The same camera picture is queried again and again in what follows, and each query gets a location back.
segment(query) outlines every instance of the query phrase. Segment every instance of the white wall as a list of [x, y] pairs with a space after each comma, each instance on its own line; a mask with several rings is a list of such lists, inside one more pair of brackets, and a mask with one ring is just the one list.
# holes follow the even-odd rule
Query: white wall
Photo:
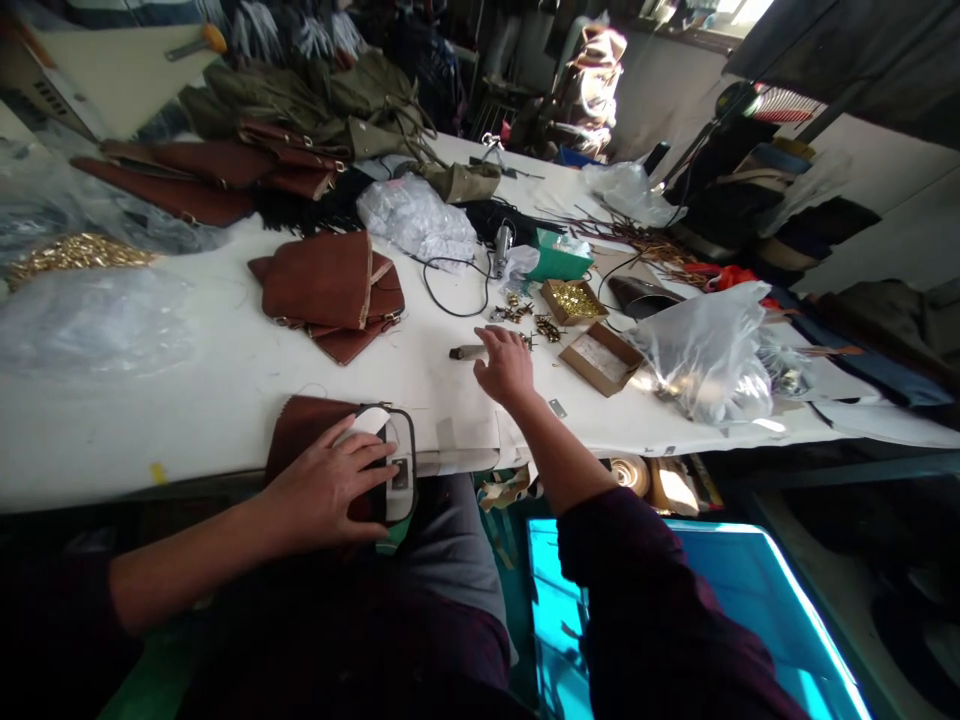
[[[656, 179], [712, 117], [717, 96], [737, 78], [721, 77], [726, 60], [717, 53], [643, 33], [628, 40], [611, 148], [616, 160], [625, 160], [669, 141], [673, 150]], [[788, 127], [782, 134], [795, 130]], [[833, 194], [869, 207], [884, 220], [840, 246], [797, 289], [838, 291], [888, 277], [926, 289], [960, 276], [960, 153], [849, 116], [813, 145], [821, 157], [849, 153], [848, 180]]]

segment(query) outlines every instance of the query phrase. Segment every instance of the window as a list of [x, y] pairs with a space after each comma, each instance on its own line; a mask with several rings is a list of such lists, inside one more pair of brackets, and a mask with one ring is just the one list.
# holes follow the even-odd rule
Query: window
[[746, 37], [771, 5], [773, 0], [720, 0], [716, 12], [705, 18], [703, 28]]

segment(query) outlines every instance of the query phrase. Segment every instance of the hand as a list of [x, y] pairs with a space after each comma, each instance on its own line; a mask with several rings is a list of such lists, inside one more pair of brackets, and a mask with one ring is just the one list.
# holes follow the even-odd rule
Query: hand
[[356, 417], [350, 415], [320, 438], [250, 502], [276, 556], [350, 543], [382, 540], [388, 531], [378, 523], [347, 517], [351, 501], [397, 474], [396, 465], [370, 463], [396, 452], [396, 443], [359, 433], [333, 444]]
[[518, 404], [537, 397], [533, 388], [530, 350], [519, 334], [496, 325], [475, 328], [490, 356], [489, 365], [477, 360], [473, 374], [491, 398], [511, 412]]

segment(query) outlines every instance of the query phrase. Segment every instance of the work table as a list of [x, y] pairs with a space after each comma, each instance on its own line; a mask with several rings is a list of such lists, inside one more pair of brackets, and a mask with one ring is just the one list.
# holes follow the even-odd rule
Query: work table
[[[441, 136], [441, 158], [466, 163], [482, 154], [471, 142]], [[578, 171], [505, 154], [512, 167], [545, 180], [504, 178], [498, 196], [527, 214], [537, 208], [601, 215]], [[265, 231], [257, 216], [230, 228], [219, 250], [163, 258], [155, 267], [193, 286], [185, 315], [195, 345], [191, 361], [149, 377], [57, 382], [0, 375], [0, 512], [115, 500], [181, 480], [264, 466], [273, 424], [292, 394], [354, 402], [387, 401], [413, 417], [421, 475], [515, 467], [529, 458], [516, 426], [480, 390], [472, 363], [448, 358], [451, 348], [476, 343], [473, 328], [504, 300], [490, 284], [482, 317], [456, 318], [429, 298], [423, 266], [375, 240], [395, 262], [406, 297], [402, 321], [349, 366], [339, 367], [299, 332], [278, 327], [260, 311], [260, 289], [247, 261], [269, 255], [289, 234]], [[478, 265], [486, 258], [478, 248]], [[483, 277], [430, 270], [434, 294], [457, 312], [479, 309]], [[599, 276], [591, 284], [596, 289]], [[687, 294], [692, 288], [670, 285]], [[538, 312], [545, 304], [537, 298]], [[612, 313], [613, 322], [631, 321]], [[529, 332], [533, 321], [510, 329]], [[770, 422], [731, 428], [697, 425], [632, 382], [605, 398], [558, 359], [564, 341], [538, 343], [535, 384], [566, 410], [564, 422], [599, 456], [660, 456], [707, 450], [786, 445], [847, 437], [808, 406], [778, 407]]]

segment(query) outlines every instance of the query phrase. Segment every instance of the sleeve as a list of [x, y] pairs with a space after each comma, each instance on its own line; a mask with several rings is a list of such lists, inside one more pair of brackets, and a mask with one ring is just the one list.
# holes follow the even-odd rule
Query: sleeve
[[120, 626], [105, 553], [0, 564], [0, 635], [12, 676], [4, 717], [96, 718], [136, 664]]
[[688, 567], [680, 540], [645, 502], [616, 488], [558, 521], [564, 576], [586, 588], [582, 643], [598, 720], [805, 718], [777, 683], [760, 639], [727, 618]]

